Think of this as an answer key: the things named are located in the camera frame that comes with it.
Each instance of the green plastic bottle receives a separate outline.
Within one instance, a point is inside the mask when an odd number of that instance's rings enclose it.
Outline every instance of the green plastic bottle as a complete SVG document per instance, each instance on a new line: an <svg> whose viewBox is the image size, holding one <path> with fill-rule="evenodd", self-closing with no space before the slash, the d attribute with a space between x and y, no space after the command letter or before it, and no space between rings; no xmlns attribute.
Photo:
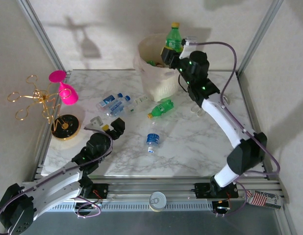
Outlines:
<svg viewBox="0 0 303 235"><path fill-rule="evenodd" d="M171 31L166 37L166 46L170 47L171 49L181 52L183 51L183 47L181 45L182 38L179 32L180 23L173 22L171 24Z"/></svg>
<svg viewBox="0 0 303 235"><path fill-rule="evenodd" d="M166 100L165 102L157 105L154 107L151 113L147 114L148 118L153 118L153 117L159 117L162 114L168 112L174 107L173 102L171 102L170 99Z"/></svg>

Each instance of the white marble surface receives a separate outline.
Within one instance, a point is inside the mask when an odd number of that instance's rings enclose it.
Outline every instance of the white marble surface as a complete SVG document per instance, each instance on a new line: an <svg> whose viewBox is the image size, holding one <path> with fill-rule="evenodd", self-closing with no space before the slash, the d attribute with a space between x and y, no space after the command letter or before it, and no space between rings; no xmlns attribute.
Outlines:
<svg viewBox="0 0 303 235"><path fill-rule="evenodd" d="M209 78L220 89L230 72L209 72ZM96 104L104 93L122 92L131 98L143 94L139 75L128 70L74 70L69 83L79 94L73 106L61 107L60 114L73 114L81 121L81 130L68 141L52 138L42 175L62 167L70 161L89 140L93 132L83 130L90 119L100 115L106 124L111 119L98 111ZM234 78L226 91L232 110L249 123L242 95ZM123 116L125 133L113 143L113 152L99 165L93 175L105 176L211 176L225 164L231 145L222 129L208 115L198 117L191 113L195 103L182 89L172 96L175 107L159 119L160 148L156 154L147 152L146 136L151 125L147 118L156 105L148 103L146 110Z"/></svg>

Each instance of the can lid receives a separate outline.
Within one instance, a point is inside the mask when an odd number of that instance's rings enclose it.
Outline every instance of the can lid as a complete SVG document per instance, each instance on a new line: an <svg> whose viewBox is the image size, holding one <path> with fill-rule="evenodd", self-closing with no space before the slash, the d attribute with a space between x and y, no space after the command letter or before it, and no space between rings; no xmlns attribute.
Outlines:
<svg viewBox="0 0 303 235"><path fill-rule="evenodd" d="M173 23L171 24L171 27L172 27L172 28L179 28L179 27L180 27L180 23L178 23L178 22L173 22Z"/></svg>
<svg viewBox="0 0 303 235"><path fill-rule="evenodd" d="M149 147L148 147L148 152L149 152L149 153L154 153L154 150L153 150L153 147L152 147L152 146L149 146Z"/></svg>
<svg viewBox="0 0 303 235"><path fill-rule="evenodd" d="M166 204L167 204L167 198L163 193L154 192L151 194L149 199L149 205L154 212L159 212L163 210Z"/></svg>

